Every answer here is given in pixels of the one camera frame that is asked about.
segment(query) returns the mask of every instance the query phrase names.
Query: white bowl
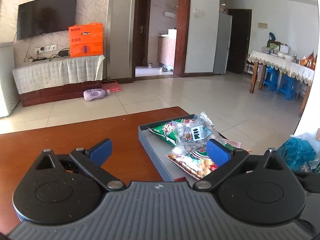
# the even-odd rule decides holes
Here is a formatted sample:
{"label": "white bowl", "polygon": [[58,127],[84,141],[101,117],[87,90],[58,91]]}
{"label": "white bowl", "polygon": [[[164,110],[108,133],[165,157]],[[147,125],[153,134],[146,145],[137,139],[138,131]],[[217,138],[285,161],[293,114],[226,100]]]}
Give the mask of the white bowl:
{"label": "white bowl", "polygon": [[291,62],[294,61],[294,57],[292,57],[292,56],[290,56],[290,55],[284,55],[284,59],[285,59],[285,60],[289,60],[289,61],[291,61]]}
{"label": "white bowl", "polygon": [[281,52],[278,52],[278,57],[280,57],[280,58],[284,58],[284,54],[283,54],[283,53],[281,53]]}

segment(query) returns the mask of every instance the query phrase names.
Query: power outlet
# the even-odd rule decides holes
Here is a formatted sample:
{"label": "power outlet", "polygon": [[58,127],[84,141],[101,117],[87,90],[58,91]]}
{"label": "power outlet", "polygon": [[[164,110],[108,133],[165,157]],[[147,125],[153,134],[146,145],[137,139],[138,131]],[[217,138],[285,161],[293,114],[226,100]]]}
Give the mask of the power outlet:
{"label": "power outlet", "polygon": [[36,48],[35,53],[41,54],[45,52],[53,52],[55,50],[57,50],[57,44]]}

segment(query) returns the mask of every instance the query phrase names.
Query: stool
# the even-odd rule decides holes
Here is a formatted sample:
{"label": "stool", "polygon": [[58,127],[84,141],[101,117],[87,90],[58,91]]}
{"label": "stool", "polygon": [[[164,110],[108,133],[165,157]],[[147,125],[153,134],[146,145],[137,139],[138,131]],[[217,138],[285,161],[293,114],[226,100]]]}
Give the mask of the stool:
{"label": "stool", "polygon": [[282,75],[277,94],[279,92],[282,92],[285,94],[285,99],[287,100],[295,99],[296,92],[297,92],[297,85],[298,85],[298,81],[295,78],[291,78],[288,75]]}
{"label": "stool", "polygon": [[278,76],[279,72],[275,68],[267,67],[263,84],[269,86],[271,91],[274,91],[277,88]]}

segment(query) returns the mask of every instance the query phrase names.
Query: wooden table leg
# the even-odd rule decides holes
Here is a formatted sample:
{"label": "wooden table leg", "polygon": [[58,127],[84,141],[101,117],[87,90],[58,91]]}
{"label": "wooden table leg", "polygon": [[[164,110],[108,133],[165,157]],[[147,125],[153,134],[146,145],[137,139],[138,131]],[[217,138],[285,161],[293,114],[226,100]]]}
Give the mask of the wooden table leg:
{"label": "wooden table leg", "polygon": [[310,94],[310,90],[311,90],[311,86],[307,86],[307,90],[304,94],[304,98],[301,104],[301,108],[300,108],[300,116],[303,114],[304,108],[306,107],[308,98],[309,98],[309,94]]}
{"label": "wooden table leg", "polygon": [[249,90],[249,92],[250,92],[251,94],[253,94],[254,87],[255,87],[256,81],[257,81],[257,77],[258,77],[258,62],[256,62],[256,63],[253,65],[253,74],[252,74],[251,85],[250,85],[250,90]]}
{"label": "wooden table leg", "polygon": [[260,78],[260,83],[259,83],[259,89],[260,89],[260,90],[262,90],[262,87],[263,87],[264,76],[266,75],[266,69],[267,69],[267,66],[266,66],[266,65],[263,65],[263,67],[262,67],[262,73],[261,73],[261,78]]}

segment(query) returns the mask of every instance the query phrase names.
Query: lace tablecloth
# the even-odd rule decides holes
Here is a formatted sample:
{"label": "lace tablecloth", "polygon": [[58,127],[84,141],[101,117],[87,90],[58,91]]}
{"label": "lace tablecloth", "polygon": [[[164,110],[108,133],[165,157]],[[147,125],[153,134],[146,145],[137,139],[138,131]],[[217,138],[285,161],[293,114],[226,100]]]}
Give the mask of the lace tablecloth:
{"label": "lace tablecloth", "polygon": [[248,59],[251,63],[259,62],[260,64],[267,65],[268,67],[275,68],[281,73],[288,75],[289,77],[296,78],[297,80],[312,85],[313,76],[315,71],[293,63],[283,58],[275,57],[262,52],[253,51]]}
{"label": "lace tablecloth", "polygon": [[12,72],[18,93],[24,94],[44,88],[102,80],[103,59],[103,55],[55,58],[27,63]]}

